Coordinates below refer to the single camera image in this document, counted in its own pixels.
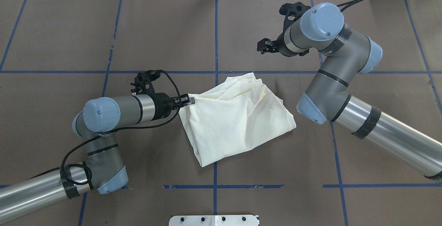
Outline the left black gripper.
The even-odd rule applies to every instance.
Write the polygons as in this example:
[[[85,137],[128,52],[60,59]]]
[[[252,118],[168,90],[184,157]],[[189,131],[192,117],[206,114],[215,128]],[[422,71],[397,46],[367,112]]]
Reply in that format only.
[[[165,93],[155,93],[152,99],[155,105],[155,114],[152,121],[167,118],[172,109],[178,110],[195,104],[195,100],[191,100],[189,94],[183,94],[180,97],[169,97]]]

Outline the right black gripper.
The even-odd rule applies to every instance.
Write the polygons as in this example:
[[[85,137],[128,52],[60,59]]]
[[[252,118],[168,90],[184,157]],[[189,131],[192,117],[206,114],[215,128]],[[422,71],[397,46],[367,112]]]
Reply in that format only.
[[[283,56],[292,57],[294,52],[291,51],[284,41],[284,33],[281,33],[276,41],[272,41],[268,38],[264,38],[258,42],[257,51],[261,54],[265,53],[281,53]]]

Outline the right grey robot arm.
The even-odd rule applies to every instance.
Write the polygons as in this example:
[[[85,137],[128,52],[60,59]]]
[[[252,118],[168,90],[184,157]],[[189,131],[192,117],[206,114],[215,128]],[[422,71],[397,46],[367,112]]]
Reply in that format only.
[[[350,28],[341,9],[332,3],[314,7],[301,2],[283,4],[283,32],[276,40],[264,38],[257,51],[304,56],[311,48],[325,56],[319,70],[297,103],[297,111],[322,125],[336,123],[441,183],[441,142],[349,94],[357,74],[367,74],[383,56],[382,47]]]

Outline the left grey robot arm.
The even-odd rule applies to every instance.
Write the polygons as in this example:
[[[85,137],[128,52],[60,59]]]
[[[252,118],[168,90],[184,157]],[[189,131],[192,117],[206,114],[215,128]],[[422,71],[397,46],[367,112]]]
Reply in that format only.
[[[164,93],[89,100],[72,122],[73,132],[83,140],[75,149],[85,147],[87,160],[67,163],[65,156],[58,168],[2,188],[1,224],[88,191],[107,194],[123,188],[128,175],[115,133],[166,118],[171,111],[194,103],[188,94],[169,97]]]

